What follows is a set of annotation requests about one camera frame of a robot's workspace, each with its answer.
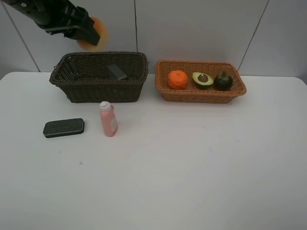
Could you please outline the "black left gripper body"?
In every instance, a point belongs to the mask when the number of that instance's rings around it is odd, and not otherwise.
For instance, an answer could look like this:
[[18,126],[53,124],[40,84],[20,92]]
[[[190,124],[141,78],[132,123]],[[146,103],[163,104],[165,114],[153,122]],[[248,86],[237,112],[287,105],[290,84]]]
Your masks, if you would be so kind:
[[9,6],[48,33],[65,33],[79,28],[78,22],[72,19],[77,7],[69,0],[11,0]]

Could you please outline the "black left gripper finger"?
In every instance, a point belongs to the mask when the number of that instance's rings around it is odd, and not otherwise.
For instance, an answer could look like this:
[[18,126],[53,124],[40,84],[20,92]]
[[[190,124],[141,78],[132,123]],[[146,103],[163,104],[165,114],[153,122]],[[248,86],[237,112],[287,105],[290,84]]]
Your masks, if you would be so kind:
[[96,46],[100,40],[100,35],[94,27],[73,26],[63,32],[64,36],[72,40],[81,40]]
[[73,25],[76,26],[93,26],[94,21],[89,17],[85,8],[75,7],[71,13],[71,20]]

